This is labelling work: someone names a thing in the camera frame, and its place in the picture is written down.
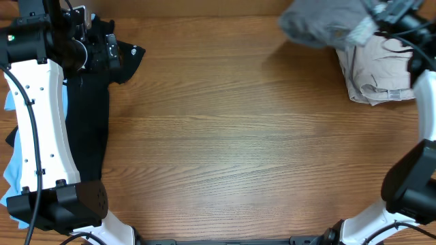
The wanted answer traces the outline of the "grey shorts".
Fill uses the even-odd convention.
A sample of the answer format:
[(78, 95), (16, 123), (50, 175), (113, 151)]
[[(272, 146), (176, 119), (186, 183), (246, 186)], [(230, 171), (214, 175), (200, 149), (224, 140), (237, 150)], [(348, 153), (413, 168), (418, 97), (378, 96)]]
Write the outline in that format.
[(345, 50), (366, 45), (378, 30), (368, 7), (380, 12), (385, 5), (360, 0), (295, 0), (278, 23), (294, 43)]

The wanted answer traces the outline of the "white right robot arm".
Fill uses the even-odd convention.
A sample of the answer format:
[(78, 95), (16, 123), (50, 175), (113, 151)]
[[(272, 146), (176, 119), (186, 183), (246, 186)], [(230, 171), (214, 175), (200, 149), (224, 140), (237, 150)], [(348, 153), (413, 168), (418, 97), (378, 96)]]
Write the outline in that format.
[(301, 244), (383, 244), (406, 228), (435, 237), (422, 229), (435, 221), (435, 23), (417, 14), (421, 1), (362, 4), (377, 25), (377, 35), (412, 49), (407, 70), (418, 106), (420, 141), (386, 174), (378, 201), (324, 235), (301, 239)]

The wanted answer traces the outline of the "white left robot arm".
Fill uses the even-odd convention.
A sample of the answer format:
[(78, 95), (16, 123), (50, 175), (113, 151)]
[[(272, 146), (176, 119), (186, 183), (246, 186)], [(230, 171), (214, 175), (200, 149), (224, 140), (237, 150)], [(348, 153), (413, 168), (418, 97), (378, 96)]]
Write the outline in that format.
[(144, 49), (120, 42), (114, 22), (85, 6), (19, 1), (1, 29), (1, 69), (18, 122), (20, 184), (5, 198), (11, 217), (68, 241), (139, 244), (137, 231), (111, 213), (102, 182), (112, 83), (133, 77)]

